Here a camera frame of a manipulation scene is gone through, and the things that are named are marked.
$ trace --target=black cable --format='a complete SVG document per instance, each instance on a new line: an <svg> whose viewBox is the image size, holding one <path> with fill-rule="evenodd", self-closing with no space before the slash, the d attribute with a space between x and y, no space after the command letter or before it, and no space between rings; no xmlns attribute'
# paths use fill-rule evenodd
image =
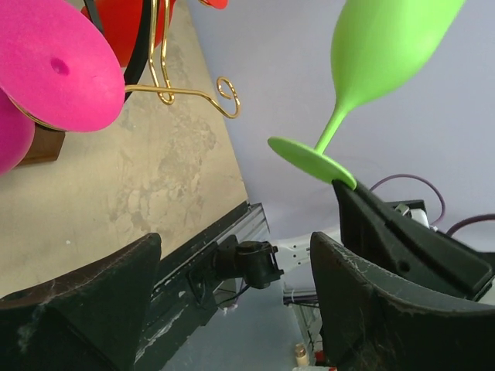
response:
<svg viewBox="0 0 495 371"><path fill-rule="evenodd" d="M241 296L244 292L246 292L246 291L248 290L248 288L250 288L250 287L251 287L251 286L249 286L249 285L244 286L244 287L243 287L241 290L239 290L239 292L238 292L238 293L236 293L234 296L232 296L232 297L230 297L230 298L228 298L228 299L222 300L220 303L217 303L217 307L218 307L218 306L220 306L220 305L222 305L222 304L225 304L225 303L227 303L227 302L229 302L229 301L232 301L232 300L236 300L236 299L238 299L238 298L239 298L239 297L240 297L240 296Z"/></svg>
<svg viewBox="0 0 495 371"><path fill-rule="evenodd" d="M307 303L307 302L318 302L318 296L316 295L285 295L283 298L284 304L294 304L294 303Z"/></svg>
<svg viewBox="0 0 495 371"><path fill-rule="evenodd" d="M319 309L319 306L317 303L315 304L310 304L310 303L291 303L293 305L299 305L300 307L308 307L308 308L316 308Z"/></svg>
<svg viewBox="0 0 495 371"><path fill-rule="evenodd" d="M242 291L242 289L244 288L244 285L246 284L246 281L244 279L242 279L241 281L241 286L239 286L239 292ZM237 296L236 299L235 299L235 302L234 304L237 304L237 302L239 301L239 297Z"/></svg>
<svg viewBox="0 0 495 371"><path fill-rule="evenodd" d="M456 224L451 226L445 234L451 237L455 232L457 232L461 228L464 228L465 226L469 226L474 223L488 222L493 220L495 220L495 214L483 214L483 215L471 216L470 218L461 220L460 222L457 222Z"/></svg>
<svg viewBox="0 0 495 371"><path fill-rule="evenodd" d="M236 294L237 292L236 291L232 291L232 290L225 290L224 288L218 288L217 291L223 291L223 292L230 292L232 294Z"/></svg>
<svg viewBox="0 0 495 371"><path fill-rule="evenodd" d="M149 29L152 21L151 12L152 0L143 0L138 35L136 36L131 59L124 72L126 85L135 85L139 82L148 62ZM131 91L127 92L125 94L125 100L129 99L131 94Z"/></svg>

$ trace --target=red object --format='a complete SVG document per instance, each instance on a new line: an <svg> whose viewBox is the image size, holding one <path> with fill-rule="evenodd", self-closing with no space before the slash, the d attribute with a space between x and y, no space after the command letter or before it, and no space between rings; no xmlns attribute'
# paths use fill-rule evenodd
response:
<svg viewBox="0 0 495 371"><path fill-rule="evenodd" d="M163 0L159 2L155 46L162 41L165 18L163 2ZM172 20L172 11L175 3L176 0L170 0L170 20ZM114 50L121 67L127 67L131 59L136 37L138 37L142 0L96 0L95 4L101 23L103 24L105 39ZM89 18L86 7L83 7L81 11Z"/></svg>
<svg viewBox="0 0 495 371"><path fill-rule="evenodd" d="M325 362L325 354L322 350L315 352L315 358L317 362Z"/></svg>
<svg viewBox="0 0 495 371"><path fill-rule="evenodd" d="M205 2L216 9L225 9L229 3L229 0L205 0Z"/></svg>

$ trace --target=pink foam disc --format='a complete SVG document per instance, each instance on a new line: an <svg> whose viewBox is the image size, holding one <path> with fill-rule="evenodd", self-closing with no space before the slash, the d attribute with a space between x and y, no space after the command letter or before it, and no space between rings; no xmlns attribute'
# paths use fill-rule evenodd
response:
<svg viewBox="0 0 495 371"><path fill-rule="evenodd" d="M0 175L15 168L31 147L34 122L0 90Z"/></svg>
<svg viewBox="0 0 495 371"><path fill-rule="evenodd" d="M0 88L66 131L107 127L125 97L111 47L66 0L0 2Z"/></svg>

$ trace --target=cable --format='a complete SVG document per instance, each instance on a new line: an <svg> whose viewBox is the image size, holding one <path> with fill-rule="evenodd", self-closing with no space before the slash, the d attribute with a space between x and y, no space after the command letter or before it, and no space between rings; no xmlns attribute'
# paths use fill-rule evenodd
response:
<svg viewBox="0 0 495 371"><path fill-rule="evenodd" d="M293 305L299 305L300 307L316 308L319 309L318 303L306 304L306 303L292 303Z"/></svg>
<svg viewBox="0 0 495 371"><path fill-rule="evenodd" d="M455 232L457 232L461 228L464 228L465 226L479 222L487 222L491 220L495 220L495 214L482 214L482 215L471 216L470 218L461 220L460 222L457 222L456 224L451 226L445 234L451 237Z"/></svg>
<svg viewBox="0 0 495 371"><path fill-rule="evenodd" d="M245 281L244 281L244 279L242 279L242 281L241 281L241 286L239 286L239 292L242 292L242 291L244 290L244 283L245 283ZM239 297L240 297L240 295L238 295L238 296L235 298L234 305L236 305L236 304L237 304L237 302L239 301Z"/></svg>
<svg viewBox="0 0 495 371"><path fill-rule="evenodd" d="M236 294L237 292L236 291L232 291L232 290L225 290L224 288L218 288L217 291L223 291L223 292L230 292L232 294Z"/></svg>
<svg viewBox="0 0 495 371"><path fill-rule="evenodd" d="M232 300L235 300L237 302L237 300L239 299L239 297L248 290L248 288L250 288L251 286L249 286L248 284L246 286L244 286L242 289L239 290L238 293L236 293L234 296L228 298L228 299L225 299L225 300L222 300L220 303L217 303L217 307L222 305L222 304L225 304L229 301L232 301Z"/></svg>
<svg viewBox="0 0 495 371"><path fill-rule="evenodd" d="M316 295L295 296L294 298L284 296L283 298L284 305L314 302L318 302L318 296Z"/></svg>
<svg viewBox="0 0 495 371"><path fill-rule="evenodd" d="M439 201L440 201L440 207L441 207L440 216L434 222L432 222L432 225L435 225L437 223L440 223L442 221L443 217L446 214L446 201L443 199L443 196L440 193L440 191L429 180L427 180L425 178L422 178L421 176L412 175L412 174L394 174L394 175L390 175L390 176L388 176L386 178L383 178L381 181L377 182L376 184L374 184L370 188L370 191L374 191L376 188L378 188L382 184L388 182L389 180L399 179L399 178L409 178L409 179L418 180L419 182L425 183L428 187L430 187L432 189L432 191L438 196Z"/></svg>

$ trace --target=purple cable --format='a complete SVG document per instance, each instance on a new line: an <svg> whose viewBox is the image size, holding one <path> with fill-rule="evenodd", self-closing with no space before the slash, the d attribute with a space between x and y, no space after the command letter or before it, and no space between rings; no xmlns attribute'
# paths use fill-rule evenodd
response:
<svg viewBox="0 0 495 371"><path fill-rule="evenodd" d="M370 191L374 191L376 188L378 188L382 184L388 182L389 180L399 179L399 178L409 178L409 179L418 180L419 182L425 183L428 187L430 187L432 189L432 191L438 196L439 201L440 201L440 207L441 207L440 216L434 222L432 222L432 225L440 223L440 221L442 221L443 217L446 214L446 201L443 199L443 196L440 193L440 191L429 180L422 178L421 176L412 175L412 174L390 175L387 178L383 178L381 181L379 181L375 185L373 185L370 188Z"/></svg>
<svg viewBox="0 0 495 371"><path fill-rule="evenodd" d="M461 228L464 228L465 226L479 222L487 222L489 220L495 220L495 214L471 216L470 218L465 218L464 220L461 220L460 222L457 222L456 224L451 226L445 234L447 236L452 236L455 232L457 232Z"/></svg>

